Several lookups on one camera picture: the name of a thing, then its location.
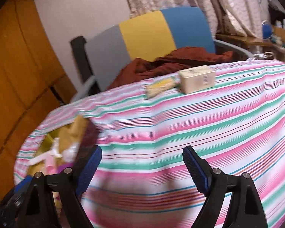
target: wooden cabinet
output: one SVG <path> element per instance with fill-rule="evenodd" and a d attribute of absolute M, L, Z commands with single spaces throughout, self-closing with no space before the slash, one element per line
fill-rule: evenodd
<path fill-rule="evenodd" d="M 76 93 L 60 65 L 34 0 L 8 0 L 0 10 L 0 200 L 13 186 L 14 161 L 26 137 Z"/>

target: tablecloth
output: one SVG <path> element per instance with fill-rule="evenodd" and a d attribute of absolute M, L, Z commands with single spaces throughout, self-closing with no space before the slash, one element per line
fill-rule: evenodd
<path fill-rule="evenodd" d="M 19 183 L 49 131 L 80 113 L 100 130 L 103 157 L 82 206 L 94 227 L 191 227 L 205 198 L 182 161 L 186 145 L 226 174 L 250 173 L 268 227 L 285 219 L 285 63 L 211 66 L 215 87 L 152 99 L 145 87 L 167 76 L 118 87 L 52 111 L 22 145 Z M 218 218 L 222 227 L 230 193 Z"/>

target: gray chair arm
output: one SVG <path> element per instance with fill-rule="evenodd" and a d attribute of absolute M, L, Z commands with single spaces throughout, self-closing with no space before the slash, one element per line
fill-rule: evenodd
<path fill-rule="evenodd" d="M 89 79 L 87 79 L 87 81 L 83 84 L 83 86 L 81 87 L 81 89 L 79 90 L 78 93 L 76 93 L 70 103 L 72 102 L 76 102 L 84 97 L 86 97 L 89 93 L 89 90 L 91 89 L 91 87 L 93 86 L 93 84 L 95 83 L 95 76 L 92 75 Z"/>
<path fill-rule="evenodd" d="M 240 55 L 247 57 L 247 59 L 248 58 L 254 58 L 254 56 L 251 52 L 249 52 L 248 50 L 245 50 L 239 46 L 236 46 L 236 45 L 233 45 L 233 44 L 221 41 L 221 40 L 217 40 L 217 39 L 214 39 L 213 41 L 214 41 L 215 45 L 223 47 L 226 50 L 235 51 L 235 52 L 239 53 Z"/>

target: red cloth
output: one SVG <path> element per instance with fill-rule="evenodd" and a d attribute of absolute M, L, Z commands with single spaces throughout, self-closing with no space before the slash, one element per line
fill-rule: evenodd
<path fill-rule="evenodd" d="M 172 51 L 165 57 L 159 57 L 154 62 L 135 58 L 115 78 L 108 89 L 144 79 L 174 73 L 179 70 L 218 63 L 227 63 L 232 59 L 232 51 L 216 55 L 207 53 L 204 48 L 184 47 Z"/>

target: patterned curtain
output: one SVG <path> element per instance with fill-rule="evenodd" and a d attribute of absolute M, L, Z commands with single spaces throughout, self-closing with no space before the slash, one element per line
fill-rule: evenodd
<path fill-rule="evenodd" d="M 257 0 L 128 0 L 131 17 L 176 6 L 197 6 L 204 12 L 211 33 L 262 38 Z"/>

